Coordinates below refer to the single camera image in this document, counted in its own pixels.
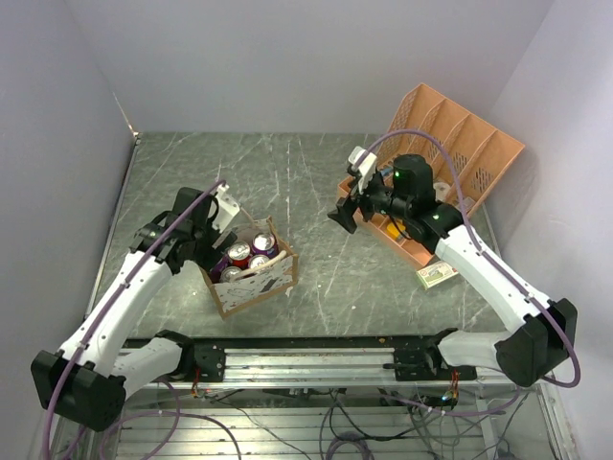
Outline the purple Fanta can back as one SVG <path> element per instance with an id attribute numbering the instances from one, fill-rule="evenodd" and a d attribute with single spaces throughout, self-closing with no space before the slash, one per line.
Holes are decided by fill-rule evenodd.
<path id="1" fill-rule="evenodd" d="M 219 282 L 221 273 L 227 268 L 227 266 L 228 258 L 226 255 L 223 255 L 208 272 L 208 276 L 214 284 Z"/>

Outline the purple fanta can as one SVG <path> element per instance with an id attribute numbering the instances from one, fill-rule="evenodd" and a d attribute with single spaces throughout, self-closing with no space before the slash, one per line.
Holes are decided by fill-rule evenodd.
<path id="1" fill-rule="evenodd" d="M 251 242 L 251 247 L 255 255 L 264 255 L 269 259 L 279 254 L 279 246 L 275 235 L 271 232 L 259 232 Z"/>
<path id="2" fill-rule="evenodd" d="M 223 255 L 208 272 L 208 276 L 214 284 L 219 282 L 221 273 L 227 268 L 227 266 L 228 258 L 226 255 Z"/>
<path id="3" fill-rule="evenodd" d="M 269 268 L 270 259 L 265 255 L 253 256 L 248 264 L 248 271 L 250 275 L 260 274 Z"/>

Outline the red cola can back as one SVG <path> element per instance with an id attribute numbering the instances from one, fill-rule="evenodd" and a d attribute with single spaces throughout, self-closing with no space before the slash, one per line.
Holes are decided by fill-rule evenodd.
<path id="1" fill-rule="evenodd" d="M 246 269 L 252 257 L 252 249 L 246 241 L 236 241 L 226 250 L 228 265 Z"/>

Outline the red cola can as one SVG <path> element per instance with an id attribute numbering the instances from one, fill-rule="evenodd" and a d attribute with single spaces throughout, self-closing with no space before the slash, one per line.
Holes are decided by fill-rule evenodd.
<path id="1" fill-rule="evenodd" d="M 246 269 L 252 257 L 252 249 L 246 241 L 236 241 L 226 250 L 228 265 Z"/>
<path id="2" fill-rule="evenodd" d="M 239 276 L 241 272 L 242 269 L 240 267 L 229 265 L 221 271 L 219 275 L 219 281 L 221 283 L 232 282 Z"/>

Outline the purple Fanta can front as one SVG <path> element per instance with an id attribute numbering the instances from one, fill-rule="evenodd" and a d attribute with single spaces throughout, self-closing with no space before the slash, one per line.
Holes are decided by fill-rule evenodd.
<path id="1" fill-rule="evenodd" d="M 269 268 L 270 259 L 265 255 L 253 256 L 248 264 L 248 271 L 250 275 L 260 274 Z"/>

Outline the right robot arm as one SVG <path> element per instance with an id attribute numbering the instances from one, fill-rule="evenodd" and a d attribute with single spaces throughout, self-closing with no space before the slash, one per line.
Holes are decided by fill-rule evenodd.
<path id="1" fill-rule="evenodd" d="M 350 190 L 337 200 L 329 218 L 349 233 L 356 230 L 356 213 L 364 220 L 382 215 L 403 223 L 410 241 L 455 268 L 505 327 L 501 333 L 438 333 L 421 358 L 429 377 L 443 379 L 459 366 L 487 367 L 529 387 L 570 357 L 578 316 L 570 301 L 554 302 L 521 280 L 465 224 L 457 208 L 437 200 L 432 169 L 423 157 L 397 157 L 387 185 L 374 154 L 357 161 L 362 151 L 356 149 L 350 157 Z"/>

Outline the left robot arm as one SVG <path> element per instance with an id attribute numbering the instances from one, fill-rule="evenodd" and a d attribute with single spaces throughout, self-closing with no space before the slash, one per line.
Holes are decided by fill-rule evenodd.
<path id="1" fill-rule="evenodd" d="M 219 238 L 240 210 L 225 181 L 210 192 L 184 187 L 173 207 L 138 230 L 123 265 L 100 302 L 54 353 L 31 364 L 42 407 L 96 432 L 108 429 L 125 401 L 162 377 L 194 371 L 193 340 L 162 331 L 128 355 L 121 350 L 156 293 L 185 262 L 214 265 Z"/>

